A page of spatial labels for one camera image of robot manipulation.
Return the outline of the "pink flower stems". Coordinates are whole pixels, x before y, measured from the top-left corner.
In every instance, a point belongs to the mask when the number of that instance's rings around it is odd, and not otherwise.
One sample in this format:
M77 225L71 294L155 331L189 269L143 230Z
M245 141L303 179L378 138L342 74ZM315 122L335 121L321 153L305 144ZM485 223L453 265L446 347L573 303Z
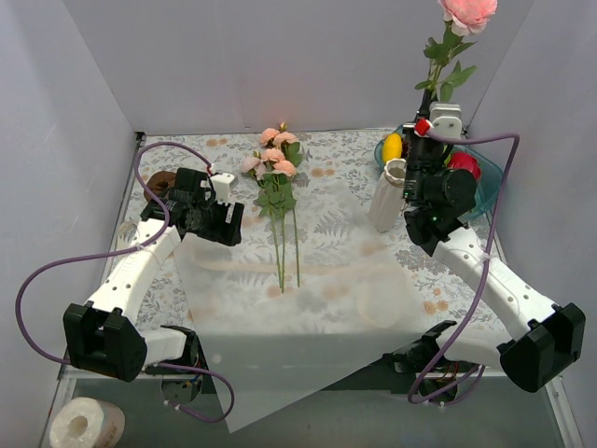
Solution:
M299 229L297 200L293 182L303 160L298 138L288 131L285 122L265 129L259 137L260 149L255 150L241 165L244 176L253 179L259 193L255 205L260 215L270 220L273 238L278 287L285 292L286 220L293 225L296 286L301 285L299 257Z

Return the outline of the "brown ribbon spool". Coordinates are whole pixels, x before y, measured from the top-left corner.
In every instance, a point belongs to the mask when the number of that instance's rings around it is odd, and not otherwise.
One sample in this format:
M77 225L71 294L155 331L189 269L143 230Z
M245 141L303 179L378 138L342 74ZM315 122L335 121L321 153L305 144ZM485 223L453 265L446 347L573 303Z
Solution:
M153 194L166 198L168 191L174 186L176 172L159 171L153 174L146 182Z

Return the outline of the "white wrapping paper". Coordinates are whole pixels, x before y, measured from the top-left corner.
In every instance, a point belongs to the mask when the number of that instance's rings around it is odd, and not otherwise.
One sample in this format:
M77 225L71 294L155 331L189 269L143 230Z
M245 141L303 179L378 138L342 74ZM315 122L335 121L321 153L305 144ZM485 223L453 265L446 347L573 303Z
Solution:
M218 398L237 431L421 337L420 292L341 181L296 189L240 244L187 236L174 259Z

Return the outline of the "cream ribbon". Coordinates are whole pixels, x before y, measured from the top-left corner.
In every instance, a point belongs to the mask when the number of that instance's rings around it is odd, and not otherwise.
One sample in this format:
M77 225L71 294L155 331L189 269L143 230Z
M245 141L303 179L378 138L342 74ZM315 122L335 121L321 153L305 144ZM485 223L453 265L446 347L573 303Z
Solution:
M363 333L415 316L418 293L382 239L363 225L286 225L249 217L227 247L190 235L168 255L136 316L142 329L217 335Z

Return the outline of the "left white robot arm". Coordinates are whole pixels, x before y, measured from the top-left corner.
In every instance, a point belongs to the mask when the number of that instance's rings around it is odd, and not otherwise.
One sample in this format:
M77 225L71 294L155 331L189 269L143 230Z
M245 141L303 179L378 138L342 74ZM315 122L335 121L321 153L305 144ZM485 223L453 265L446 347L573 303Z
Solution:
M173 186L147 203L129 254L84 304L71 304L63 315L72 366L124 382L161 362L180 373L197 366L195 331L178 326L141 331L136 320L163 263L186 237L226 246L241 242L243 205L229 198L237 182L229 173L180 168Z

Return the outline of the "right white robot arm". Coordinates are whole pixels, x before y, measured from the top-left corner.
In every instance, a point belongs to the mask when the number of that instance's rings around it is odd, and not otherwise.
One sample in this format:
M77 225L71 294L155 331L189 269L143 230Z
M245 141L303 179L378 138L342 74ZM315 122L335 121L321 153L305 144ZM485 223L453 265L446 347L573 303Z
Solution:
M453 361L470 363L477 373L491 366L534 393L579 359L586 317L575 304L560 306L531 288L492 257L492 233L487 244L480 245L475 231L461 220L476 205L478 181L465 168L444 163L452 158L448 148L464 143L462 125L437 124L439 118L453 117L456 109L425 91L415 120L403 126L409 145L403 193L406 229L415 245L475 290L471 305L484 301L510 339L462 340L473 315L468 312L460 323L444 321L432 327L392 358L410 363L422 376L443 371Z

